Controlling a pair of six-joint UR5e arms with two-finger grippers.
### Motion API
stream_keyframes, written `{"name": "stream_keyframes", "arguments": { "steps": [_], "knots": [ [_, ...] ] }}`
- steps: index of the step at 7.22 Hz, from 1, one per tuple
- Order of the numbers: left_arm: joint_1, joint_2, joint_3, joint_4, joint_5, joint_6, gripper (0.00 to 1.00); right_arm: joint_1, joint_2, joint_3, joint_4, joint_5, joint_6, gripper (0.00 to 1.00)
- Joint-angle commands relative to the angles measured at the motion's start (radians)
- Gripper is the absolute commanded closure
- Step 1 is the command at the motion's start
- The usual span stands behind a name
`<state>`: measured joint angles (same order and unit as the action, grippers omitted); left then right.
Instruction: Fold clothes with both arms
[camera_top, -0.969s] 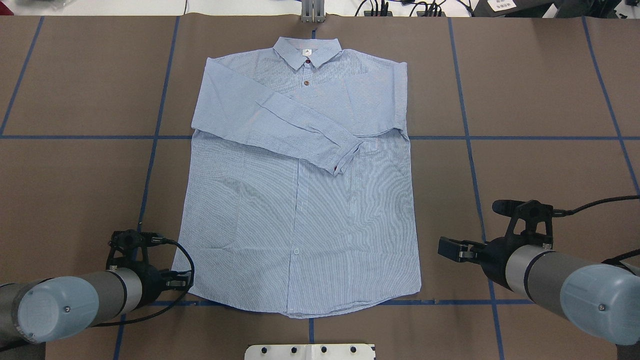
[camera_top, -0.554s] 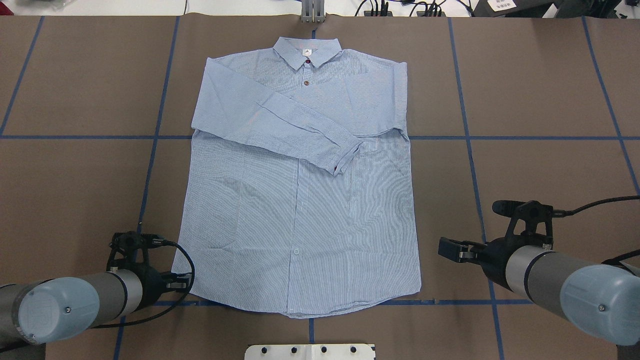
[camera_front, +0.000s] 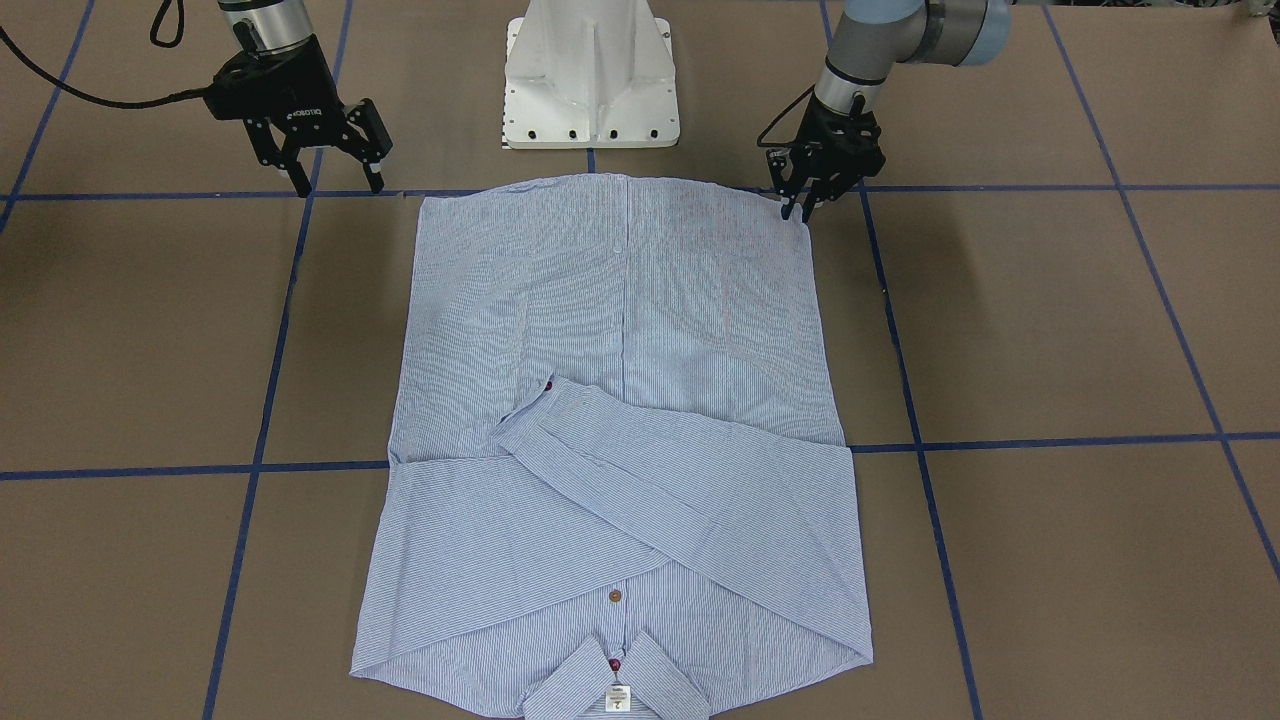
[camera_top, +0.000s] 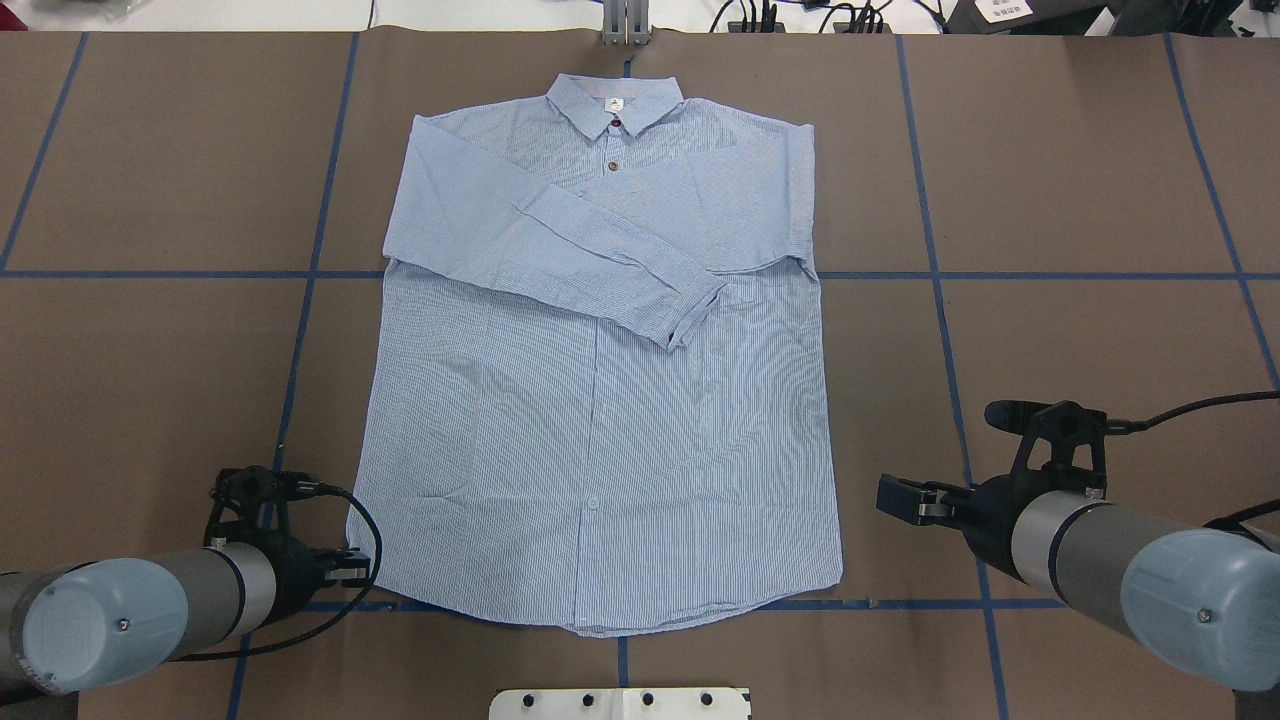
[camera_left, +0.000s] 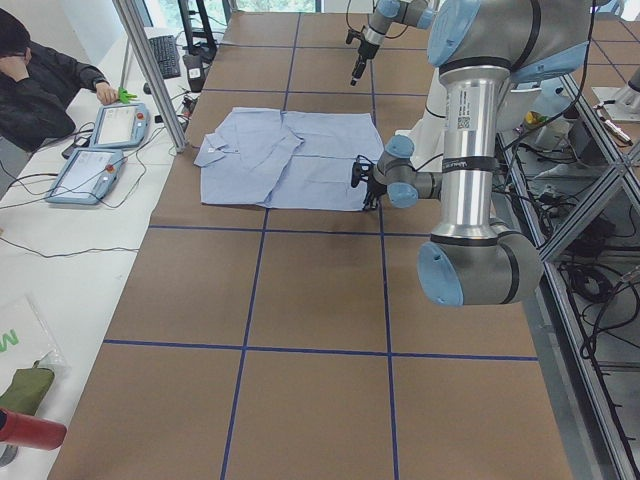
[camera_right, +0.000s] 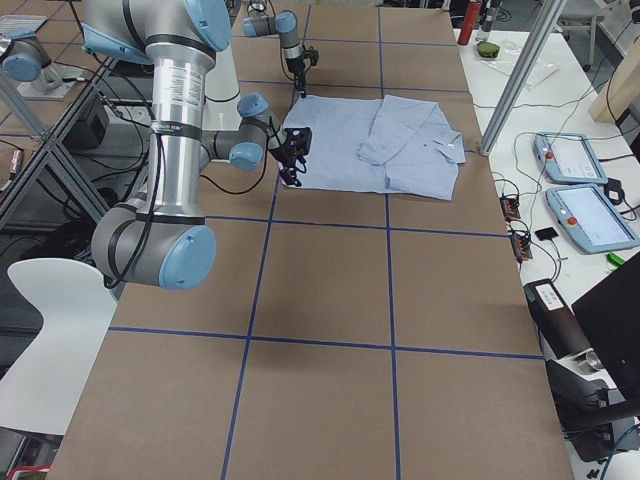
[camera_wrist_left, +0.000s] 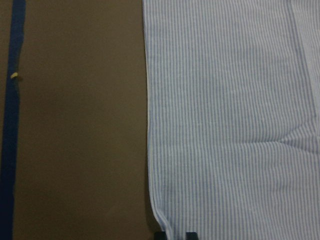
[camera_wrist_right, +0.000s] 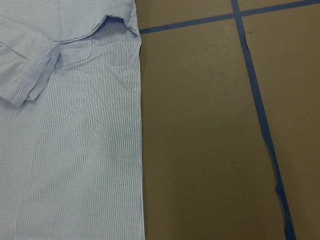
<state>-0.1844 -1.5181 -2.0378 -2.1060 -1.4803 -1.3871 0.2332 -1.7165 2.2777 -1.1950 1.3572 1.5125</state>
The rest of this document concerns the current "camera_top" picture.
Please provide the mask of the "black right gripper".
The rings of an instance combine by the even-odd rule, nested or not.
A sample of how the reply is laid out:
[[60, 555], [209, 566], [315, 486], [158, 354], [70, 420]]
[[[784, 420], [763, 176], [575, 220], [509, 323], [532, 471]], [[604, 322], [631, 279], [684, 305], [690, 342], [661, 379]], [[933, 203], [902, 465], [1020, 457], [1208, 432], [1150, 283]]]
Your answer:
[[914, 527], [957, 529], [979, 560], [1020, 580], [1012, 557], [1014, 529], [1030, 502], [1044, 493], [1046, 480], [1033, 475], [993, 477], [973, 488], [881, 475], [876, 509]]

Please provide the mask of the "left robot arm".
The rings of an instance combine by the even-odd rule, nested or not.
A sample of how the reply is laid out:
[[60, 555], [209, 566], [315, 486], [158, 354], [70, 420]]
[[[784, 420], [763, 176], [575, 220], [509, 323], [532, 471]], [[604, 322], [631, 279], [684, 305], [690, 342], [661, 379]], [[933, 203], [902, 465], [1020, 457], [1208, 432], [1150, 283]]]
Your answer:
[[374, 562], [360, 550], [312, 550], [279, 536], [5, 570], [3, 703], [134, 680], [287, 619], [320, 589], [366, 589], [372, 578]]

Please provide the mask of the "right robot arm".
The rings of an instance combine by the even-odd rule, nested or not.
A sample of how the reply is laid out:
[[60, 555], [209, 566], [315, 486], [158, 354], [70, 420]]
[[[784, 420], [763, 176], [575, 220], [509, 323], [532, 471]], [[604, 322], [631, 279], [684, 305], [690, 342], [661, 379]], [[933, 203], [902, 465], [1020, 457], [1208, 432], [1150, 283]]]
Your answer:
[[1039, 473], [974, 488], [886, 474], [876, 506], [959, 530], [991, 568], [1184, 673], [1242, 692], [1277, 685], [1279, 560], [1253, 539], [1060, 489]]

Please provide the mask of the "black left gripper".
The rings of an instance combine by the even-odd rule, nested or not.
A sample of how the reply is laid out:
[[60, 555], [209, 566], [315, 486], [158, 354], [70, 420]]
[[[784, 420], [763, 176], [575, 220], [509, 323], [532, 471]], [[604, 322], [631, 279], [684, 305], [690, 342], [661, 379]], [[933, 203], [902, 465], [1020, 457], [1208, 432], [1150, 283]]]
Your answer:
[[262, 552], [274, 571], [276, 589], [264, 625], [300, 612], [320, 589], [369, 587], [372, 559], [360, 548], [311, 548], [302, 541], [270, 536]]

